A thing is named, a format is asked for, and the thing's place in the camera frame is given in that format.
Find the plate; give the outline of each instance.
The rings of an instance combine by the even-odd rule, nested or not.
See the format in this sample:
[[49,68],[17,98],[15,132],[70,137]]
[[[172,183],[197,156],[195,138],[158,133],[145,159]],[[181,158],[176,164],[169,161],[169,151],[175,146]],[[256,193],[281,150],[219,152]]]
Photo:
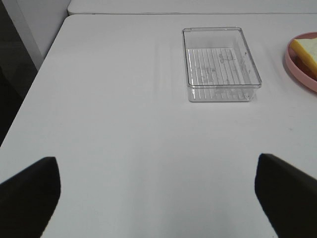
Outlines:
[[316,76],[297,57],[295,52],[289,47],[294,39],[312,39],[317,37],[317,32],[309,32],[294,37],[288,44],[285,52],[285,63],[291,74],[306,87],[317,92]]

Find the table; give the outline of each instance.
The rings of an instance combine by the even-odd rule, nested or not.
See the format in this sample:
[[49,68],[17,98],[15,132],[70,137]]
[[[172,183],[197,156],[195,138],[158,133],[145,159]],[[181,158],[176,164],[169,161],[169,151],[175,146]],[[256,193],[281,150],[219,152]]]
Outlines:
[[72,14],[317,13],[315,0],[71,0]]
[[[0,148],[0,181],[56,156],[43,237],[276,237],[254,192],[260,153],[317,177],[317,95],[283,68],[317,14],[74,15]],[[242,27],[263,86],[191,103],[182,29]]]

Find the bread slice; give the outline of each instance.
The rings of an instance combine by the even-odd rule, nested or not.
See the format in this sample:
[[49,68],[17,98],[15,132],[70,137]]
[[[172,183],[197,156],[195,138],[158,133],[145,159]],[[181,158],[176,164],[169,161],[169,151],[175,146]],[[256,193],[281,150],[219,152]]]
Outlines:
[[290,47],[302,62],[317,76],[317,38],[295,39]]

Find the clear plastic container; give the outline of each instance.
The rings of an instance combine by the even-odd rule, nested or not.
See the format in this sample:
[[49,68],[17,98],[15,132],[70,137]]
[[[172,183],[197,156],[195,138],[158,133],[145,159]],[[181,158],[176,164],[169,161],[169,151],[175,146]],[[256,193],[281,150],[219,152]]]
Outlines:
[[239,27],[185,28],[189,101],[247,102],[262,81]]

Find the white tabletop surface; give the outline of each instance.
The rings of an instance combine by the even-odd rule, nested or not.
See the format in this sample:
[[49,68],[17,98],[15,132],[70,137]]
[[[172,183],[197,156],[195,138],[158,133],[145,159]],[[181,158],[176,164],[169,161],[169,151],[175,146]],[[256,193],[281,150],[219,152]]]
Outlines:
[[316,13],[316,0],[71,0],[69,14]]
[[[75,15],[0,148],[0,182],[56,156],[44,238],[276,237],[254,192],[258,156],[317,177],[317,95],[283,67],[317,14]],[[182,29],[242,27],[263,81],[248,103],[191,103]]]

